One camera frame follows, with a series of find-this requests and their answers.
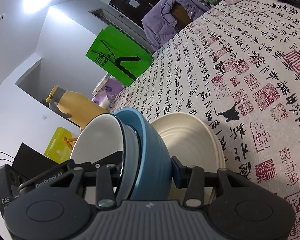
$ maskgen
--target beige plate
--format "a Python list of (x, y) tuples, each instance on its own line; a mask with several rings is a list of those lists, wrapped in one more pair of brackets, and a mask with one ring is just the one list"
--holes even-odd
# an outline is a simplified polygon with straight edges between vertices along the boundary
[[(153, 121), (152, 126), (162, 137), (170, 156), (176, 156), (184, 166), (196, 165), (206, 172), (217, 172), (219, 162), (218, 139), (209, 127), (197, 117), (187, 113), (171, 113)], [(177, 189), (172, 183), (169, 199), (183, 201), (186, 189)], [(214, 196), (212, 188), (205, 190), (209, 203)]]

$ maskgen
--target green paper bag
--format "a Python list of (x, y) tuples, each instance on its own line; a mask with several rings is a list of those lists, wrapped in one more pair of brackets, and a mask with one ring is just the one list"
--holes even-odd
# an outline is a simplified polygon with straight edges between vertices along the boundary
[(112, 25), (102, 30), (86, 55), (125, 86), (151, 65), (152, 56)]

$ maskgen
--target doorway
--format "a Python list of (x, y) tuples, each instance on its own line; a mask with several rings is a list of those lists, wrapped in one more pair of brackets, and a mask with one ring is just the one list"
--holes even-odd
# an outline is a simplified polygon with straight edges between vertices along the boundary
[(141, 20), (160, 0), (111, 0), (110, 5), (143, 29)]

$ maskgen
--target purple jacket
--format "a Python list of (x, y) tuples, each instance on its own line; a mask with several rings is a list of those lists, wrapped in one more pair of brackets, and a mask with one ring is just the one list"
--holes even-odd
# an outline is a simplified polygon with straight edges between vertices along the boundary
[(148, 41), (155, 51), (179, 32), (176, 28), (177, 21), (170, 13), (176, 2), (186, 9), (192, 21), (209, 10), (197, 0), (161, 0), (158, 2), (142, 19)]

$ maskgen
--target calligraphy tablecloth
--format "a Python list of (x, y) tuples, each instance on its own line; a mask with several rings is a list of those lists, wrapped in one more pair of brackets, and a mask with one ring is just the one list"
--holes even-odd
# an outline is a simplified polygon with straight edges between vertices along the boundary
[(276, 0), (223, 1), (154, 58), (111, 111), (133, 107), (150, 122), (179, 111), (199, 117), (228, 168), (291, 204), (288, 239), (300, 240), (300, 10)]

